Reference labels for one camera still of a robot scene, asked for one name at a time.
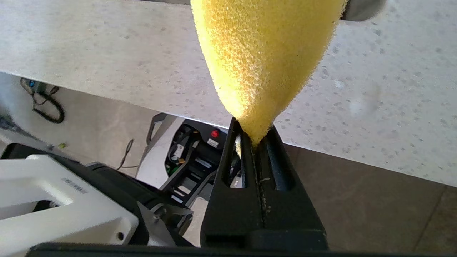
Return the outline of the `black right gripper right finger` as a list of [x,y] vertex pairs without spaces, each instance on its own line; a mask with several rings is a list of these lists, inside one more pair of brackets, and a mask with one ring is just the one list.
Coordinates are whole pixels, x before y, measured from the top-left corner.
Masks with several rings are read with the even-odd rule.
[[325,228],[275,127],[258,145],[255,165],[262,220],[256,249],[328,250]]

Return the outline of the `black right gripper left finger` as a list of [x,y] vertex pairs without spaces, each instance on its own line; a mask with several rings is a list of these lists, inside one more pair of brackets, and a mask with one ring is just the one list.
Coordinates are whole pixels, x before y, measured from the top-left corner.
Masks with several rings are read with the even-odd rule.
[[[231,188],[230,168],[240,137],[243,188]],[[256,168],[249,136],[233,118],[201,226],[201,246],[244,248],[248,235],[263,225]]]

